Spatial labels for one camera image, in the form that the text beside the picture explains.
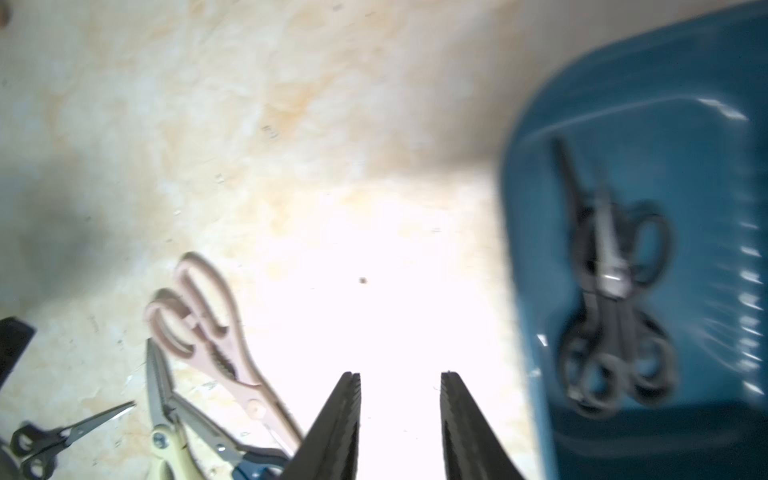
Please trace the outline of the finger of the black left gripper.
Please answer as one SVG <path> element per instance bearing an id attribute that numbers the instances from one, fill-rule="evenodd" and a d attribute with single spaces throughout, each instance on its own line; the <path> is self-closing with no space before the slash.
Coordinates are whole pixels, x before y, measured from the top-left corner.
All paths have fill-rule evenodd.
<path id="1" fill-rule="evenodd" d="M 36 329 L 17 317 L 0 321 L 0 386 L 12 374 L 36 334 Z"/>

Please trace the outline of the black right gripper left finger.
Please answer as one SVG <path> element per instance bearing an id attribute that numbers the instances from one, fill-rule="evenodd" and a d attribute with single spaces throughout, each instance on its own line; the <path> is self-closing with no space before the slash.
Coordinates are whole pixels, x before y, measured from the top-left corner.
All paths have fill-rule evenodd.
<path id="1" fill-rule="evenodd" d="M 356 479 L 361 395 L 360 374 L 343 373 L 281 480 Z"/>

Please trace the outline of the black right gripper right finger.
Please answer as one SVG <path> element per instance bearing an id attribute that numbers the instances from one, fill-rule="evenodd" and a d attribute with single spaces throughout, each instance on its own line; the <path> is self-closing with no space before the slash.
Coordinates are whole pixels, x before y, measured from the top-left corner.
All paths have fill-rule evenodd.
<path id="1" fill-rule="evenodd" d="M 441 374 L 440 413 L 447 479 L 524 479 L 456 372 Z"/>

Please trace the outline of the pink kitchen scissors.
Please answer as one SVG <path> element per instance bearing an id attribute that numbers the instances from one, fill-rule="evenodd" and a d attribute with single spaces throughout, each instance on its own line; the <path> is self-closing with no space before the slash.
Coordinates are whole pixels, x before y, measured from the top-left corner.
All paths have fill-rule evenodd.
<path id="1" fill-rule="evenodd" d="M 177 287 L 157 291 L 144 310 L 156 345 L 223 386 L 280 447 L 295 454 L 302 431 L 256 367 L 226 280 L 196 252 L 180 258 L 173 279 Z"/>

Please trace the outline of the blue handled scissors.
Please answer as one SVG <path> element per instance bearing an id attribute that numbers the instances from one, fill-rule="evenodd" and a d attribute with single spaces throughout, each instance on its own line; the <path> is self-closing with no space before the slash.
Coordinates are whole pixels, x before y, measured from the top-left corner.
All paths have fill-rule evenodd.
<path id="1" fill-rule="evenodd" d="M 165 410 L 190 427 L 219 457 L 233 466 L 232 478 L 278 479 L 288 455 L 277 448 L 261 448 L 238 442 L 226 430 L 187 400 L 172 395 Z"/>

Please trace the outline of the small black scissors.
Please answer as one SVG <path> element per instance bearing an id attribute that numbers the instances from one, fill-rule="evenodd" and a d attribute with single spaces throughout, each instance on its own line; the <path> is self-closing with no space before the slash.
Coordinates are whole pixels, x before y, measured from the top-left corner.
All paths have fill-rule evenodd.
<path id="1" fill-rule="evenodd" d="M 596 367 L 603 383 L 585 394 L 596 415 L 615 415 L 625 396 L 649 408 L 666 402 L 680 383 L 677 350 L 666 329 L 628 298 L 600 294 L 597 312 L 599 337 L 585 368 Z"/>

